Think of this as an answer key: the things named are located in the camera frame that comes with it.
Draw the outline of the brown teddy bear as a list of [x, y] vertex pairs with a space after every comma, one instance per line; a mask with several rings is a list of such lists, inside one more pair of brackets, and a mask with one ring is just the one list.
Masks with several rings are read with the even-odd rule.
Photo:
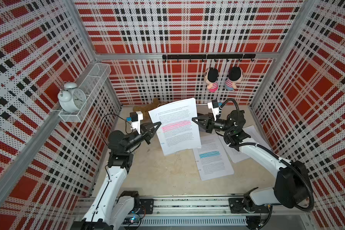
[[143, 114], [143, 120], [144, 121], [148, 121], [150, 120], [150, 115], [149, 115], [149, 111], [158, 108], [159, 106], [162, 106], [163, 103], [160, 102], [160, 100], [158, 98], [154, 98], [152, 100], [151, 104], [147, 104], [147, 105], [136, 105], [133, 107], [133, 112], [142, 112]]

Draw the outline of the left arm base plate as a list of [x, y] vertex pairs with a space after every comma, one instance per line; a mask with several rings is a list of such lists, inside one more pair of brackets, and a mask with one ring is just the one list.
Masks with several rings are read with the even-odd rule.
[[136, 203], [135, 212], [139, 215], [150, 215], [153, 213], [154, 199], [152, 198], [138, 198]]

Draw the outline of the aluminium front rail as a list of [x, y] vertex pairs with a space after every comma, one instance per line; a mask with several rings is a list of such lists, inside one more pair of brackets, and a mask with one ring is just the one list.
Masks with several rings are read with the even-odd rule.
[[298, 209], [284, 206], [269, 208], [268, 214], [231, 213], [229, 198], [242, 198], [241, 195], [178, 195], [142, 196], [154, 199], [153, 213], [139, 215], [139, 225], [133, 227], [168, 226], [243, 226], [263, 223], [264, 229], [278, 226], [281, 230], [314, 230], [310, 215]]

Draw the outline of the document with yellow highlight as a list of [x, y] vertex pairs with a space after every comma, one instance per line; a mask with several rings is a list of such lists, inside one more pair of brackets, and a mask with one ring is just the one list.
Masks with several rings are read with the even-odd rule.
[[271, 149], [255, 126], [245, 127], [243, 131], [251, 136], [249, 139], [245, 139], [243, 143], [254, 143], [254, 145], [245, 145], [236, 150], [235, 148], [229, 147], [223, 137], [218, 137], [233, 163], [239, 163], [248, 158], [253, 158], [256, 162], [261, 164], [267, 164], [270, 161], [274, 161], [274, 157], [259, 147], [262, 145], [267, 149]]

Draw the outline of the white alarm clock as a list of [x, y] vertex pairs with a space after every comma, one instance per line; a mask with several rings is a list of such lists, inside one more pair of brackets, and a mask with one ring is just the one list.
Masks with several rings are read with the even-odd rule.
[[75, 82], [66, 82], [57, 94], [61, 108], [67, 113], [73, 113], [82, 109], [86, 104], [86, 94], [78, 88]]

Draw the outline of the black hook rail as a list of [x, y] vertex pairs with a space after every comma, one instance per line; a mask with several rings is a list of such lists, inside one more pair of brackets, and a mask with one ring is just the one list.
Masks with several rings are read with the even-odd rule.
[[206, 59], [255, 59], [256, 54], [195, 54], [195, 55], [162, 55], [163, 60], [206, 60]]

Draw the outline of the doll with blue trousers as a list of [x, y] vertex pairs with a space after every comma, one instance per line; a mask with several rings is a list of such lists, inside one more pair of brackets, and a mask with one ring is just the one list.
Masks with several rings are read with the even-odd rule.
[[228, 77], [225, 81], [225, 88], [228, 91], [237, 89], [237, 84], [243, 80], [243, 71], [240, 67], [233, 67], [230, 69]]

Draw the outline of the document with pink highlight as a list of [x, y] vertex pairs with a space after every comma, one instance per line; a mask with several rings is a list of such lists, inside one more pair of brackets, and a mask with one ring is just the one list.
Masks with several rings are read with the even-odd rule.
[[157, 136], [164, 156], [201, 147], [199, 126], [192, 121], [197, 117], [196, 99], [159, 106], [150, 110], [149, 116], [153, 123], [161, 122]]

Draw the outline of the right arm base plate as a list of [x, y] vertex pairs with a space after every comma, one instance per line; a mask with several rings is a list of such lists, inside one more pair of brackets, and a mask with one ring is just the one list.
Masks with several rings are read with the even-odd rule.
[[229, 208], [231, 213], [247, 214], [268, 214], [269, 208], [266, 205], [255, 205], [249, 198], [229, 198]]

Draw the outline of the doll with pink striped shirt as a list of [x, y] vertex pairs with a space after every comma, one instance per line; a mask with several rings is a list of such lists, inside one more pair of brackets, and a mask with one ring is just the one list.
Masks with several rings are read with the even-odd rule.
[[217, 79], [219, 72], [215, 68], [208, 68], [205, 72], [204, 81], [210, 93], [214, 93], [218, 89]]

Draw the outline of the document with blue highlight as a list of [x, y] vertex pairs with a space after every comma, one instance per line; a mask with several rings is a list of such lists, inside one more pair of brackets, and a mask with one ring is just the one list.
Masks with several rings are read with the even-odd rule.
[[201, 137], [201, 148], [193, 149], [202, 181], [233, 175], [234, 169], [218, 135]]

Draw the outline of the green circuit board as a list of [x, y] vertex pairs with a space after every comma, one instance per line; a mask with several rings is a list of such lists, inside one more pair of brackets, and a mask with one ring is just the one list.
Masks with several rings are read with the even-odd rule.
[[123, 225], [137, 226], [139, 225], [140, 221], [141, 221], [141, 217], [138, 215], [127, 216], [123, 221]]

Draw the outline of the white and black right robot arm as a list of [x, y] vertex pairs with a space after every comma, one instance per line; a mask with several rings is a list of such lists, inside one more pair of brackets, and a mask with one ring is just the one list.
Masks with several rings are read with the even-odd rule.
[[238, 150], [267, 169], [275, 178], [275, 185], [254, 188], [243, 196], [243, 207], [250, 212], [261, 205], [282, 205], [310, 212], [315, 205], [313, 188], [306, 166], [278, 156], [269, 148], [259, 144], [243, 130], [246, 123], [244, 111], [234, 110], [226, 119], [215, 118], [212, 113], [192, 118], [205, 132], [222, 131], [225, 144]]

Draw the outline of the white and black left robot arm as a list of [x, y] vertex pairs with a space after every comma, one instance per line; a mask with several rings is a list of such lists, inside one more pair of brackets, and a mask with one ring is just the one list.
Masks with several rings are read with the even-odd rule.
[[151, 139], [161, 126], [161, 122], [145, 123], [130, 134], [115, 130], [108, 137], [111, 150], [106, 176], [94, 202], [81, 221], [74, 221], [72, 230], [117, 230], [132, 211], [140, 208], [138, 191], [124, 191], [117, 198], [133, 162], [132, 148], [142, 142], [150, 144]]

